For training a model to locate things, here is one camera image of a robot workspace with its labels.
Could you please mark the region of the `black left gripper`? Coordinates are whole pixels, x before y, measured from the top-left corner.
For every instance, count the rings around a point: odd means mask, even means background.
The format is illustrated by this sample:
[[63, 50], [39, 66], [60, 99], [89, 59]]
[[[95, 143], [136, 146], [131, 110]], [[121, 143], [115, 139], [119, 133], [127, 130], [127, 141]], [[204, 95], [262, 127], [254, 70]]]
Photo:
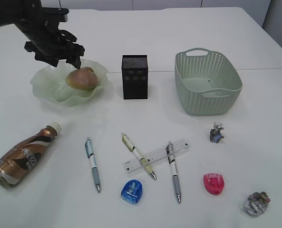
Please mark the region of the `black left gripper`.
[[76, 43], [76, 37], [65, 30], [49, 31], [27, 21], [16, 23], [16, 27], [29, 39], [24, 46], [27, 52], [35, 53], [35, 60], [57, 67], [60, 60], [65, 60], [74, 68], [80, 69], [85, 53], [82, 45]]

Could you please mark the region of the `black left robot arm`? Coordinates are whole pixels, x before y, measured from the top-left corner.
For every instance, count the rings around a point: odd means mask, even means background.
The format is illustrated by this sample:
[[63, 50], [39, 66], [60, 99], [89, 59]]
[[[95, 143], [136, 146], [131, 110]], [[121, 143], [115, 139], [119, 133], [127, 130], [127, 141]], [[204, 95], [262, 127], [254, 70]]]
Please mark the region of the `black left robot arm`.
[[39, 0], [0, 0], [0, 27], [15, 25], [28, 38], [24, 48], [35, 54], [35, 60], [53, 67], [65, 60], [79, 69], [84, 47], [76, 36], [58, 28], [67, 22], [68, 13], [63, 7], [43, 7]]

